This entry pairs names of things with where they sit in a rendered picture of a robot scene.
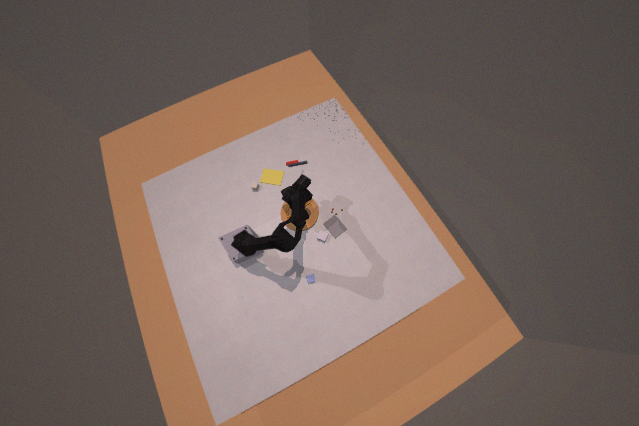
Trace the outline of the orange round board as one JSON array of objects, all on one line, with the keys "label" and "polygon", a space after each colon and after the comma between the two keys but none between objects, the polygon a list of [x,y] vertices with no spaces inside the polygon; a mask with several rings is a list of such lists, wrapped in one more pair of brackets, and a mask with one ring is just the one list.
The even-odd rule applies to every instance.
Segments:
[{"label": "orange round board", "polygon": [[[316,223],[316,221],[318,219],[318,216],[319,216],[319,209],[318,209],[318,206],[317,206],[316,202],[313,199],[311,199],[307,203],[309,203],[309,204],[305,205],[305,210],[309,214],[309,218],[305,220],[306,224],[303,227],[302,231],[305,231],[305,230],[311,228]],[[287,215],[287,213],[286,213],[287,212],[287,207],[288,207],[288,203],[284,202],[284,204],[282,205],[282,208],[281,208],[281,219],[282,219],[283,222],[288,220],[287,216],[291,217],[292,210],[289,207],[289,209],[288,209],[288,214],[289,215]],[[289,224],[286,224],[286,226],[289,229],[296,231],[296,226],[292,222],[289,223]]]}]

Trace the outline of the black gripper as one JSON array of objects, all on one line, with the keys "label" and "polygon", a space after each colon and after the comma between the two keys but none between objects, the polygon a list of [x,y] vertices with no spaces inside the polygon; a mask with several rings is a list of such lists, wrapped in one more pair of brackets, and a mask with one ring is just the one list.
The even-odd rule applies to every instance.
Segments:
[{"label": "black gripper", "polygon": [[[281,194],[284,196],[284,195],[285,195],[286,190],[287,190],[287,189],[289,189],[289,188],[291,188],[291,187],[292,187],[292,186],[288,186],[288,187],[286,187],[286,188],[282,189],[282,190],[281,190]],[[288,205],[290,206],[290,208],[291,208],[291,210],[292,210],[292,204],[291,204],[291,203],[288,203]],[[308,218],[309,218],[309,214],[308,214],[308,213],[307,213],[307,211],[305,210],[305,220],[306,220],[306,219],[308,219]]]}]

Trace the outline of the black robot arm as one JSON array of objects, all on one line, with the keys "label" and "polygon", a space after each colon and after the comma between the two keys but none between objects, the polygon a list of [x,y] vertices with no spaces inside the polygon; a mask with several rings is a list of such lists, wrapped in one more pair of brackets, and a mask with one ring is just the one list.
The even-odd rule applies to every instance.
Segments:
[{"label": "black robot arm", "polygon": [[[305,175],[301,175],[292,187],[287,189],[282,200],[292,204],[291,217],[280,223],[272,235],[255,238],[247,230],[234,236],[231,246],[243,254],[245,257],[255,255],[256,251],[277,249],[281,252],[292,251],[301,239],[302,229],[305,221],[305,203],[312,199],[312,193],[306,189],[311,184],[311,180]],[[289,223],[296,226],[295,237],[284,229]]]}]

